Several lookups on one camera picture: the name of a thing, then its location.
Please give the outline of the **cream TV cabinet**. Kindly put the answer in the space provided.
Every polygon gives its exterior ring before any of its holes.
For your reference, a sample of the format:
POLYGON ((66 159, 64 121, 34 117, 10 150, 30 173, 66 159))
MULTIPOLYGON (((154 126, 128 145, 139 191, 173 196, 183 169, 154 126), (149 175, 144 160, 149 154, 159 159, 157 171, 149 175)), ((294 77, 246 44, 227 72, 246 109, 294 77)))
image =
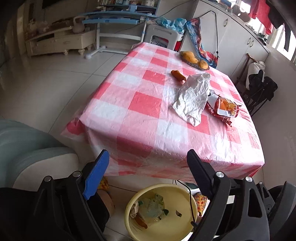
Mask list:
POLYGON ((95 43, 95 30, 73 33, 72 27, 65 27, 33 37, 25 42, 27 54, 37 56, 44 54, 63 53, 77 50, 83 56, 86 50, 91 50, 95 43))

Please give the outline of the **black clothes on chair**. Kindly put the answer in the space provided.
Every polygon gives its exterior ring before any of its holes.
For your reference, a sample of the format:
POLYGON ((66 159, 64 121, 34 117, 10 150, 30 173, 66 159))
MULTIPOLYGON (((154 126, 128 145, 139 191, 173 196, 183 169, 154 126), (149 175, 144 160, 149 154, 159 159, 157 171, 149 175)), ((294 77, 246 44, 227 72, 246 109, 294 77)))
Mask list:
POLYGON ((262 102, 264 100, 271 101, 274 92, 278 89, 278 85, 268 76, 263 75, 263 71, 259 70, 257 74, 248 76, 249 93, 253 101, 262 102))

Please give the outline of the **woven fruit basket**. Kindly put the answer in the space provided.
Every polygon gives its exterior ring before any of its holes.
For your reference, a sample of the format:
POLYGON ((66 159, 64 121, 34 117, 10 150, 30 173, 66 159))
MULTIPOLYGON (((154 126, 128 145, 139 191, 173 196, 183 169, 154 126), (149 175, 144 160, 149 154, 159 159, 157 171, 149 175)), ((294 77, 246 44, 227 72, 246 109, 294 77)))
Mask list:
POLYGON ((208 63, 205 60, 202 60, 201 58, 197 57, 191 51, 181 51, 180 57, 185 63, 187 63, 191 67, 194 67, 202 71, 209 70, 208 63))

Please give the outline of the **red snack wrapper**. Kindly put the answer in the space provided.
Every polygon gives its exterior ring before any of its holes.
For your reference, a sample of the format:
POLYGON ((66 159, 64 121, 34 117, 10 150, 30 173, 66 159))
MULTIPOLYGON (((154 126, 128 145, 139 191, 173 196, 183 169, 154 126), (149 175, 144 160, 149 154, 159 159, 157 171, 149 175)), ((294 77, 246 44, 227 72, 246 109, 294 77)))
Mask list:
POLYGON ((240 107, 234 101, 216 94, 214 90, 209 90, 205 108, 223 123, 231 126, 231 119, 238 116, 240 107))

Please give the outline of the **white plastic stool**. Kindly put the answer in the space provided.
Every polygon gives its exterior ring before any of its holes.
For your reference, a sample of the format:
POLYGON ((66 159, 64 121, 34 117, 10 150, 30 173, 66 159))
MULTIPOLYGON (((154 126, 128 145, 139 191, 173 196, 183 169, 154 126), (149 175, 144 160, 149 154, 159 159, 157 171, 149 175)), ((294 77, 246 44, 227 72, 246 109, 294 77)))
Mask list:
POLYGON ((177 42, 182 41, 183 36, 175 30, 149 24, 145 31, 144 42, 175 50, 177 42))

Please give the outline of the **red hanging garment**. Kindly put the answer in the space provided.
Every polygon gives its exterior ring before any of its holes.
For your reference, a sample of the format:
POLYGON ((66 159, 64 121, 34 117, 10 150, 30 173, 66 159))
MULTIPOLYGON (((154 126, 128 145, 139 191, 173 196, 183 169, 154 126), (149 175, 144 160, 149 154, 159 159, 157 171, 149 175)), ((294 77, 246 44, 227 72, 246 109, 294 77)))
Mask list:
POLYGON ((249 16, 252 19, 258 19, 265 27, 265 33, 270 35, 273 32, 273 25, 268 17, 270 7, 267 5, 266 0, 250 0, 245 1, 250 5, 249 16))

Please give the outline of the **red white checkered tablecloth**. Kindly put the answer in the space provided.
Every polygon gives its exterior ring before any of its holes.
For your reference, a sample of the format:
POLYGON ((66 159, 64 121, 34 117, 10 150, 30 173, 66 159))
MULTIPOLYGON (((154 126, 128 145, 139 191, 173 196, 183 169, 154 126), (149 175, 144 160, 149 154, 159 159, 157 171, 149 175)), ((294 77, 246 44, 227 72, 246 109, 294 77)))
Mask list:
POLYGON ((177 52, 136 45, 91 94, 67 123, 62 135, 90 145, 93 153, 107 150, 107 176, 139 175, 193 182, 187 152, 193 149, 216 171, 241 179, 264 165, 252 118, 233 82, 209 69, 209 88, 239 104, 238 116, 227 125, 204 110, 192 126, 172 106, 180 84, 171 71, 185 76, 199 71, 177 52))

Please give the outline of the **pink kettlebell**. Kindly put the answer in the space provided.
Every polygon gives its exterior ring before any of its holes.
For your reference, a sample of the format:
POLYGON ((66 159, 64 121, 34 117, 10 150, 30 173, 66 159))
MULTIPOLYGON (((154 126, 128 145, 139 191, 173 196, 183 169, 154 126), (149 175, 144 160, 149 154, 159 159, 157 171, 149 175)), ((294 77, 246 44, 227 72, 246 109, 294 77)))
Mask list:
POLYGON ((85 31, 85 25, 82 23, 84 20, 86 20, 86 16, 76 16, 73 18, 73 33, 80 34, 85 31))

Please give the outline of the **colourful patterned cloth bag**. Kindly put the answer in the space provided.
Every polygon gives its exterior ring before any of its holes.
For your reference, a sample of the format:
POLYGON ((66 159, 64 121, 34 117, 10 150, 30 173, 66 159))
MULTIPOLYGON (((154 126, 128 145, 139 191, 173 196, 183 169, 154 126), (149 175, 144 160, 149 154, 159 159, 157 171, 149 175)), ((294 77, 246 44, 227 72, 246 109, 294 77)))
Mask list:
POLYGON ((197 56, 205 60, 210 67, 217 68, 219 60, 218 51, 218 29, 217 29, 217 18, 215 17, 215 37, 216 37, 216 52, 211 53, 204 49, 202 45, 202 28, 201 28, 201 18, 197 17, 186 22, 187 34, 193 44, 194 50, 197 56))

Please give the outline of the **dark wooden folding chair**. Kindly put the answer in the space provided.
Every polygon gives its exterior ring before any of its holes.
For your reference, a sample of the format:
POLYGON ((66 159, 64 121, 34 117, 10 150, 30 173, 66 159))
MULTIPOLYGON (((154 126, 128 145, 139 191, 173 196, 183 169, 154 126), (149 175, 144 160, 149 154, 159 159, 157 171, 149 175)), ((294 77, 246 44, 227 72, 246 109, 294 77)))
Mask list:
POLYGON ((248 112, 254 116, 267 101, 271 101, 278 85, 265 75, 265 63, 255 60, 250 54, 234 85, 245 103, 248 112))

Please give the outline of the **white wall cabinet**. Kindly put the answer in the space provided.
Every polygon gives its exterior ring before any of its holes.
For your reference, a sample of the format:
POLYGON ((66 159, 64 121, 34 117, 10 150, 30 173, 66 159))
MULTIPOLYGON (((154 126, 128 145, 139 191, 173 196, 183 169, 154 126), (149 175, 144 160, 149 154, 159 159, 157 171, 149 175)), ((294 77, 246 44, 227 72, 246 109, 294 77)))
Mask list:
POLYGON ((269 51, 248 27, 235 15, 210 1, 197 1, 192 18, 201 18, 202 46, 206 51, 218 51, 217 69, 235 82, 250 55, 265 61, 269 51))

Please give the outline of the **yellow plastic trash basin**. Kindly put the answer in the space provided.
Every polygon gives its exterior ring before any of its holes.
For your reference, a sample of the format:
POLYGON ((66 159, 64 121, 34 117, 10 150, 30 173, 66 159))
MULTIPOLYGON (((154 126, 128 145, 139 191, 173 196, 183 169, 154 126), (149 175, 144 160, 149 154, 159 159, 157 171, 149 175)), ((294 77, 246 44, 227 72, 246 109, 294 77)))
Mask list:
POLYGON ((137 192, 125 209, 125 227, 133 240, 183 240, 198 221, 189 187, 156 184, 137 192))

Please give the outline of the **yellow floral slipper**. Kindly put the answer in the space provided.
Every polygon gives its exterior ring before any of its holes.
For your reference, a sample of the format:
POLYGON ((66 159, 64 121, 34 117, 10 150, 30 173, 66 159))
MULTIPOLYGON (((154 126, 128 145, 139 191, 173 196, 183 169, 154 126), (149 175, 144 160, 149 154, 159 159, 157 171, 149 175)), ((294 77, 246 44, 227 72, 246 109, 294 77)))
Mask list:
POLYGON ((194 200, 197 205, 198 215, 203 216, 204 210, 207 205, 208 198, 204 196, 201 192, 197 192, 193 195, 194 200))

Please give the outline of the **grey green sofa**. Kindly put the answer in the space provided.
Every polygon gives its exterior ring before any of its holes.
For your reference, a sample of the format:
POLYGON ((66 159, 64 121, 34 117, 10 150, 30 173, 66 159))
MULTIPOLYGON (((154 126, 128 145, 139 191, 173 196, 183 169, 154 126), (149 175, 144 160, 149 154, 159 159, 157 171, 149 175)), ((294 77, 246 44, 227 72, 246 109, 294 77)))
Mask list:
POLYGON ((78 169, 75 151, 50 134, 1 120, 1 187, 37 191, 44 177, 65 178, 78 169))

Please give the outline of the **orange peel piece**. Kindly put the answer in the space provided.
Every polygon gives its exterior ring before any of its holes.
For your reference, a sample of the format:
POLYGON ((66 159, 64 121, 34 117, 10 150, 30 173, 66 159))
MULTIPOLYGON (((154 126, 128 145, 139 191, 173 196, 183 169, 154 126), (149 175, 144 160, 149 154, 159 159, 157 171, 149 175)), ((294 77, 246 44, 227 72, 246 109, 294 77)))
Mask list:
POLYGON ((172 70, 171 75, 179 82, 185 82, 187 80, 186 77, 182 75, 178 70, 172 70))

